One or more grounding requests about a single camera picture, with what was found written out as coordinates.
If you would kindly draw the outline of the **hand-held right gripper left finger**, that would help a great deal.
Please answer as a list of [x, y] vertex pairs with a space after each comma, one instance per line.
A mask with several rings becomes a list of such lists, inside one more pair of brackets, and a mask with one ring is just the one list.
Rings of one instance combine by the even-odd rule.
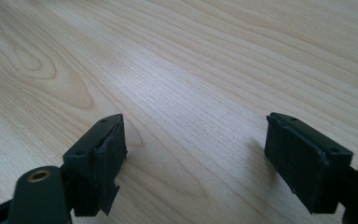
[[116, 114], [98, 120], [63, 154], [65, 191], [77, 217], [109, 214], [127, 153], [124, 119]]

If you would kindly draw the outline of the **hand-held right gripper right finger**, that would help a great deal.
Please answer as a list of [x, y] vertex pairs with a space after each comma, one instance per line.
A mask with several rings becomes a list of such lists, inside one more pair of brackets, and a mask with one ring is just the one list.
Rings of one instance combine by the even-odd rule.
[[267, 116], [265, 156], [312, 214], [333, 214], [353, 153], [300, 119]]

